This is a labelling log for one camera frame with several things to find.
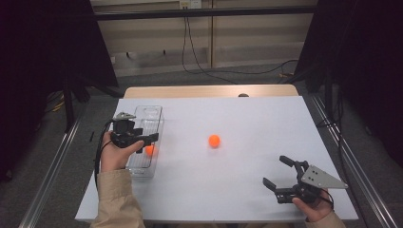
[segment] person's hand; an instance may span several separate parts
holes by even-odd
[[[119,148],[110,140],[111,133],[111,131],[108,131],[104,134],[104,150],[101,155],[101,172],[125,168],[130,155],[138,151],[144,145],[143,141],[138,141],[126,148]]]
[[[325,191],[327,189],[322,189],[320,195],[328,200],[329,195]],[[306,215],[310,222],[316,222],[325,218],[333,210],[332,205],[322,199],[317,199],[312,204],[306,204],[300,198],[293,198],[293,204]]]

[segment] sleeve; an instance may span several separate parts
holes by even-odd
[[[144,227],[143,214],[134,198],[128,170],[98,174],[98,197],[98,216],[90,227]]]
[[[343,221],[335,212],[316,222],[305,222],[307,228],[345,228]]]

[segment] orange object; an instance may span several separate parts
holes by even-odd
[[[152,156],[153,152],[157,152],[157,147],[155,147],[154,145],[148,145],[145,147],[145,153],[148,156]]]
[[[220,145],[220,137],[218,135],[211,135],[208,138],[208,143],[211,145],[211,147],[218,147]]]

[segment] cable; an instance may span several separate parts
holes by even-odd
[[[220,79],[220,80],[224,80],[225,82],[228,82],[228,83],[237,85],[237,83],[235,83],[235,82],[233,82],[233,81],[226,80],[226,79],[223,79],[223,78],[221,78],[221,77],[217,77],[217,76],[211,75],[211,74],[209,74],[208,72],[206,72],[206,71],[204,71],[204,70],[202,69],[202,67],[201,67],[200,64],[199,64],[198,57],[196,56],[196,52],[195,52],[195,49],[194,49],[194,46],[193,46],[193,40],[192,40],[191,31],[190,31],[190,26],[189,26],[189,38],[190,38],[190,43],[191,43],[191,46],[192,46],[193,55],[194,55],[194,57],[195,57],[196,63],[197,63],[197,65],[198,65],[199,69],[201,70],[201,72],[197,72],[197,73],[196,73],[196,72],[191,72],[191,71],[189,71],[189,70],[186,69],[186,67],[184,66],[184,57],[183,57],[183,56],[184,56],[184,48],[185,48],[185,46],[186,46],[187,25],[189,25],[189,18],[185,17],[185,18],[184,18],[183,49],[182,49],[182,66],[183,66],[183,69],[184,69],[186,72],[191,73],[191,74],[204,73],[204,74],[206,74],[206,75],[209,76],[209,77],[216,78],[216,79]]]
[[[331,207],[332,207],[332,210],[335,209],[335,201],[333,200],[332,195],[330,195],[330,193],[329,193],[328,191],[324,190],[323,188],[320,189],[320,190],[322,190],[323,192],[325,192],[325,193],[329,196],[330,199],[323,198],[322,196],[317,196],[317,197],[318,197],[319,199],[321,199],[321,200],[326,201],[327,203],[329,203],[329,204],[331,205]]]
[[[100,163],[101,163],[102,151],[104,150],[105,146],[110,143],[110,142],[107,142],[104,146],[102,146],[102,142],[103,142],[104,134],[105,134],[106,130],[109,128],[109,125],[112,123],[113,123],[113,120],[109,120],[105,123],[104,128],[101,132],[100,139],[98,141],[97,152],[95,154],[95,160],[94,160],[94,179],[95,179],[95,186],[97,188],[98,188],[97,176],[100,173]]]
[[[340,106],[340,100],[341,98],[337,98],[337,102],[335,104],[335,107],[333,108],[333,115],[336,114],[337,112],[337,119],[329,119],[329,118],[324,118],[323,120],[321,120],[319,123],[316,123],[316,127],[328,127],[330,125],[335,125],[338,124],[341,121],[341,118],[343,116],[343,112],[338,112],[339,106]]]
[[[194,55],[194,57],[195,57],[196,63],[197,63],[197,65],[198,65],[199,69],[201,70],[201,72],[191,72],[191,71],[189,71],[188,69],[186,69],[186,67],[184,66],[184,49],[185,49],[185,46],[186,46],[186,34],[187,34],[187,33],[189,34],[189,39],[190,39],[190,43],[191,43],[191,46],[192,46],[193,55]],[[269,69],[269,70],[265,70],[265,71],[262,71],[262,72],[242,72],[242,71],[233,71],[233,70],[206,70],[206,69],[203,69],[203,68],[200,66],[200,64],[199,64],[199,61],[198,61],[198,58],[197,58],[197,56],[196,56],[196,52],[195,52],[195,49],[194,49],[193,39],[192,39],[192,33],[191,33],[190,23],[189,23],[189,18],[187,18],[187,17],[184,18],[184,38],[183,38],[183,49],[182,49],[182,66],[183,66],[183,69],[184,69],[186,72],[188,72],[188,73],[191,73],[191,74],[202,74],[202,73],[204,73],[204,74],[206,74],[206,75],[208,75],[208,76],[210,76],[210,77],[218,78],[218,79],[224,80],[224,81],[226,81],[226,82],[229,82],[229,83],[232,83],[232,84],[236,84],[236,83],[234,83],[234,82],[232,82],[232,81],[229,81],[229,80],[223,79],[223,78],[221,78],[221,77],[217,77],[217,76],[211,75],[211,74],[209,74],[209,73],[235,73],[235,74],[246,74],[246,75],[248,75],[248,74],[251,74],[251,75],[259,75],[259,74],[265,74],[265,73],[273,72],[273,71],[275,71],[275,70],[277,70],[277,69],[279,69],[279,68],[281,68],[281,72],[282,72],[282,71],[283,71],[282,68],[283,68],[286,64],[292,63],[292,62],[297,62],[297,61],[298,61],[298,60],[288,60],[288,61],[282,63],[280,66],[277,66],[277,67],[275,67],[275,68],[272,68],[272,69]]]
[[[279,80],[277,81],[277,84],[280,84],[280,83],[281,83],[281,81],[282,81],[282,79],[283,79],[283,74],[284,74],[284,68],[283,68],[282,65],[281,65],[281,74],[280,74]]]

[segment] transparent box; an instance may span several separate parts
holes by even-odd
[[[142,128],[143,135],[159,133],[159,139],[151,146],[143,148],[142,153],[130,156],[126,168],[133,178],[153,178],[157,166],[158,153],[163,135],[163,108],[161,106],[137,106],[135,111],[135,128]]]

